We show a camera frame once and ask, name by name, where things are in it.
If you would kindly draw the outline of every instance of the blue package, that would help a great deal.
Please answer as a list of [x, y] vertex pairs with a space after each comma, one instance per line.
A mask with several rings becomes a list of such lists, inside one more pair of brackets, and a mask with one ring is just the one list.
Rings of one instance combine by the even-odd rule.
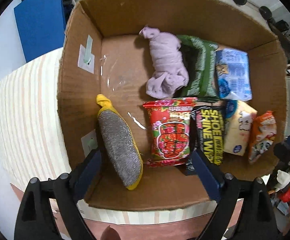
[[252, 99], [246, 52], [237, 49], [216, 51], [216, 71], [221, 99]]

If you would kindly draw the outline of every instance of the orange snack package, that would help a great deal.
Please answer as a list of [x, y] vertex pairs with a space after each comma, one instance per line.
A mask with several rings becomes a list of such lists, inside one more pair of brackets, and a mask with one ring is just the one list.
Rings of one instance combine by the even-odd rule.
[[277, 133], [276, 121], [272, 111], [255, 118], [248, 147], [248, 161], [253, 164], [273, 144]]

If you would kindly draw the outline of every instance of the silver mesh sponge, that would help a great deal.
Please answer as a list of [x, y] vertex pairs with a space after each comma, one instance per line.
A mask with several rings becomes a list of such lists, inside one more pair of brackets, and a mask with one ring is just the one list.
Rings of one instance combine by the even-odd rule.
[[98, 122], [115, 171], [125, 187], [131, 186], [141, 173], [141, 160], [128, 125], [111, 110], [102, 111], [98, 116]]

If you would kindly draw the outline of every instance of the yellow tissue package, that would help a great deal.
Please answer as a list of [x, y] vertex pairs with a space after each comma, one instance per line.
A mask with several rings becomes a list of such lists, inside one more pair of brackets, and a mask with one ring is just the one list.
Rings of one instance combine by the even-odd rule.
[[256, 115], [257, 111], [243, 101], [227, 101], [224, 152], [244, 155]]

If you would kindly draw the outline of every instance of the red floral wet wipes package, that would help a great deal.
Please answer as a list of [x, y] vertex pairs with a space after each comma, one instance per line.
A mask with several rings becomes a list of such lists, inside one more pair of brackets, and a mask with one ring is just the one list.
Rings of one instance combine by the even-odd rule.
[[190, 112], [197, 98], [174, 98], [143, 103], [153, 131], [150, 167], [186, 163], [189, 155]]

